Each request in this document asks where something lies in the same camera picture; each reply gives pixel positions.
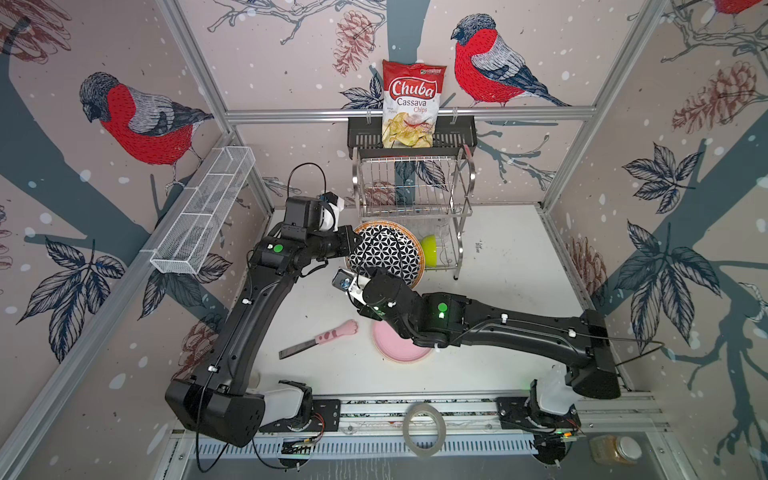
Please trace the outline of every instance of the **pink knife handle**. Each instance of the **pink knife handle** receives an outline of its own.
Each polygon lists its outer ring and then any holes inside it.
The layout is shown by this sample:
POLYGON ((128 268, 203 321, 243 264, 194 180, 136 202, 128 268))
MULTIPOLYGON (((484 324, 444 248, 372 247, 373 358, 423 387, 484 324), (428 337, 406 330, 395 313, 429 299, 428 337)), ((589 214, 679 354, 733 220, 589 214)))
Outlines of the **pink knife handle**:
POLYGON ((329 330, 325 333, 320 333, 315 337, 318 345, 328 343, 333 339, 339 338, 342 335, 354 335, 357 333, 357 322, 355 320, 347 320, 341 326, 337 326, 333 330, 329 330))

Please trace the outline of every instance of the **bird illustration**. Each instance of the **bird illustration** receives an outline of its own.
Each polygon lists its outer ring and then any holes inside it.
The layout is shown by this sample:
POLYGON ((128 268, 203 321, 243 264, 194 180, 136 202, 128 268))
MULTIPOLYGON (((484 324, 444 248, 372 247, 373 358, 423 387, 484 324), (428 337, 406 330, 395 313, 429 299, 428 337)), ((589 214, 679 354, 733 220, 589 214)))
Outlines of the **bird illustration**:
MULTIPOLYGON (((738 25, 736 23, 736 16, 741 12, 743 12, 744 10, 747 10, 748 8, 757 5, 763 0, 708 0, 708 1, 709 3, 712 3, 714 5, 716 14, 725 13, 725 14, 731 15, 731 18, 733 19, 733 27, 731 27, 729 31, 732 31, 737 28, 743 28, 744 26, 744 25, 738 25)), ((691 0, 690 2, 683 3, 677 9, 682 10, 684 8, 695 5, 699 2, 703 2, 703 0, 691 0)), ((712 21, 712 18, 710 18, 709 21, 707 21, 707 23, 703 26, 703 28, 707 28, 707 26, 712 21)))
POLYGON ((496 31, 490 15, 467 15, 451 35, 456 40, 455 75, 458 84, 475 99, 502 105, 512 98, 539 97, 559 107, 568 104, 549 94, 525 65, 525 59, 509 48, 496 31))
POLYGON ((197 127, 214 116, 197 108, 184 107, 164 95, 145 94, 120 83, 115 77, 97 72, 83 81, 80 102, 88 121, 99 119, 104 129, 133 158, 150 165, 172 165, 192 148, 197 127))

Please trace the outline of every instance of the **black basket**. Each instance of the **black basket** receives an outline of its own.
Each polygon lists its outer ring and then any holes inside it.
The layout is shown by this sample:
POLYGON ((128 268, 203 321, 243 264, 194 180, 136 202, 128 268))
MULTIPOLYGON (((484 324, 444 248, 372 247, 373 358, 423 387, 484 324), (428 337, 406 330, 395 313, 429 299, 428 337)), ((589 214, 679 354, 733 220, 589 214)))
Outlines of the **black basket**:
POLYGON ((467 145, 471 153, 475 153, 478 145, 478 132, 475 129, 475 117, 462 115, 451 124, 453 116, 437 117, 435 133, 432 135, 432 147, 426 148, 384 148, 382 144, 382 118, 371 117, 371 123, 366 123, 365 117, 351 117, 347 128, 346 146, 349 148, 349 158, 352 158, 355 147, 360 149, 362 158, 377 157, 423 157, 455 156, 456 149, 467 145))

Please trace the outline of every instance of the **jar lid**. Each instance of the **jar lid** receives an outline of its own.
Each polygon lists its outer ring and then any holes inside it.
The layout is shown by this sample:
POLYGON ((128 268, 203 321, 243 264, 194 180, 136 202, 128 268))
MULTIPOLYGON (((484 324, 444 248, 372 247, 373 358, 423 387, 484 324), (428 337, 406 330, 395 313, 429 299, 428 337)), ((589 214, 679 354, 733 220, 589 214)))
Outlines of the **jar lid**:
POLYGON ((618 450, 619 454, 627 460, 637 460, 643 456, 643 449, 632 437, 621 437, 618 450))

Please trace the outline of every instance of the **knife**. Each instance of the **knife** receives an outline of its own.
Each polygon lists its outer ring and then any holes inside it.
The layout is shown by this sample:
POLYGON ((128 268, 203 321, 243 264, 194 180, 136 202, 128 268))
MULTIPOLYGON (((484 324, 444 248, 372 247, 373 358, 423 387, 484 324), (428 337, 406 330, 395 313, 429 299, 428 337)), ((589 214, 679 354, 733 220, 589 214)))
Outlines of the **knife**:
POLYGON ((290 346, 285 350, 280 350, 279 356, 281 360, 286 359, 289 356, 296 355, 297 353, 303 352, 304 350, 315 345, 328 343, 331 340, 339 338, 340 336, 354 335, 355 333, 357 333, 357 322, 355 320, 347 320, 342 325, 337 326, 335 329, 328 330, 325 333, 320 333, 318 336, 311 340, 299 343, 298 345, 290 346))

